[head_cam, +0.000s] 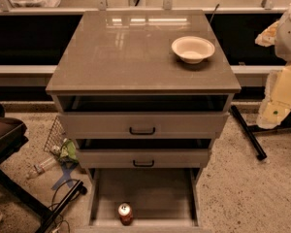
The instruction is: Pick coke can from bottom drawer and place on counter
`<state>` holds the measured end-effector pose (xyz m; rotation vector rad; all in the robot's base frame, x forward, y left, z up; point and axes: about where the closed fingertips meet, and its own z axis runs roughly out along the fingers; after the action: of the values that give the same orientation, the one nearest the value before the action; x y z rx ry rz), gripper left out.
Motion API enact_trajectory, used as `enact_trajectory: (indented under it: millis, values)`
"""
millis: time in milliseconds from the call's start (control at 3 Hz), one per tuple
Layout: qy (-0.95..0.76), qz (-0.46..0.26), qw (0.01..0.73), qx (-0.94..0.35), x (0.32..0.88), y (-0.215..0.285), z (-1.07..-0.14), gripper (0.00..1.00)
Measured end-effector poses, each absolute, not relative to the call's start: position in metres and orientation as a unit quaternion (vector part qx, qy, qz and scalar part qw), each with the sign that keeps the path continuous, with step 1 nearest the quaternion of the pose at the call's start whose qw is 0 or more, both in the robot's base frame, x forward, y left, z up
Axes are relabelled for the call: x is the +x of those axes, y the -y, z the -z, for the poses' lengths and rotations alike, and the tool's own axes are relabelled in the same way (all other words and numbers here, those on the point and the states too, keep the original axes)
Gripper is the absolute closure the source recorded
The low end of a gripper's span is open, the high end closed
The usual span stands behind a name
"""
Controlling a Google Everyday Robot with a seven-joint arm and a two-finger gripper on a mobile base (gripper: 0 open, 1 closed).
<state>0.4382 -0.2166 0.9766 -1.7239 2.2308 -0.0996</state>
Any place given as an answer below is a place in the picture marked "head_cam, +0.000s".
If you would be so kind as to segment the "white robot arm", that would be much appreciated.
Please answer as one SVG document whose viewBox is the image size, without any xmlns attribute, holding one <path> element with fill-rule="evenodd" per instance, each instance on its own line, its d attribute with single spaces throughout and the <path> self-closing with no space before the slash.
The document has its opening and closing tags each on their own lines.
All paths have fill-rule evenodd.
<svg viewBox="0 0 291 233">
<path fill-rule="evenodd" d="M 265 98 L 259 108 L 257 125 L 263 129 L 279 126 L 291 113 L 291 3 L 282 17 L 255 39 L 262 47 L 275 47 L 275 55 L 286 62 L 281 71 L 267 77 Z"/>
</svg>

